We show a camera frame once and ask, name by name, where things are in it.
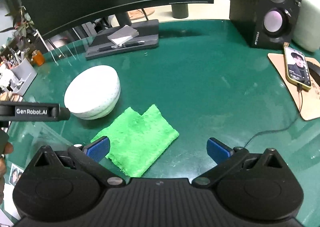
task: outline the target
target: orange bottle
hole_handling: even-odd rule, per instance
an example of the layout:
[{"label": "orange bottle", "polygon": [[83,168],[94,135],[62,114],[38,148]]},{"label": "orange bottle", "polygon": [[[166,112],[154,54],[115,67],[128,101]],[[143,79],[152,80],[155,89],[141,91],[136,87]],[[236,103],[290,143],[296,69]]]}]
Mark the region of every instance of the orange bottle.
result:
[{"label": "orange bottle", "polygon": [[43,63],[45,61],[42,53],[39,50],[35,50],[32,53],[32,59],[38,66],[43,65]]}]

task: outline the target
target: green cloth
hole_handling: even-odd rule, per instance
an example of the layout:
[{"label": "green cloth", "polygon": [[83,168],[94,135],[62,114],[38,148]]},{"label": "green cloth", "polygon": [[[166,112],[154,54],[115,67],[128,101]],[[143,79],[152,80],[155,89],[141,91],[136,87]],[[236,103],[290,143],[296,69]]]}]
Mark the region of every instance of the green cloth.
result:
[{"label": "green cloth", "polygon": [[143,115],[129,107],[91,142],[102,136],[110,139],[110,152],[106,158],[126,175],[141,177],[179,133],[153,104]]}]

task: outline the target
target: speaker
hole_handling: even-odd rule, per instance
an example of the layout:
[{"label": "speaker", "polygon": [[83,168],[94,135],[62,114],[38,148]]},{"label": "speaker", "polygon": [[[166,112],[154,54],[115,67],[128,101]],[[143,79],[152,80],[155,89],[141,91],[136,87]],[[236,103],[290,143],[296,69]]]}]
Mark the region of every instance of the speaker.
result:
[{"label": "speaker", "polygon": [[290,42],[301,0],[230,0],[230,20],[249,46],[282,49]]}]

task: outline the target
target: white bowl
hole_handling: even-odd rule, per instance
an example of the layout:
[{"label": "white bowl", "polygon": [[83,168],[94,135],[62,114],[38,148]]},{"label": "white bowl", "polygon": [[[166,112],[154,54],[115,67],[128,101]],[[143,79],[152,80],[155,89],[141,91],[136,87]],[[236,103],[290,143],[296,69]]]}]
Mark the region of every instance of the white bowl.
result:
[{"label": "white bowl", "polygon": [[110,66],[99,65],[82,72],[70,83],[64,104],[79,118],[96,119],[113,110],[119,95],[117,72]]}]

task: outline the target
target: hand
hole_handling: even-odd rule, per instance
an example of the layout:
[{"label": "hand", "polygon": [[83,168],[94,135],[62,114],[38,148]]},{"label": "hand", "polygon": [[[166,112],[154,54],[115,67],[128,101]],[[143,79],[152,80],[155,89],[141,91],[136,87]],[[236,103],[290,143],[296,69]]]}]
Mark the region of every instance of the hand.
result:
[{"label": "hand", "polygon": [[[4,147],[4,154],[10,154],[13,152],[13,146],[11,143],[7,143]],[[7,166],[5,164],[4,158],[0,159],[0,204],[3,202],[3,190],[4,190],[4,175],[7,172]]]}]

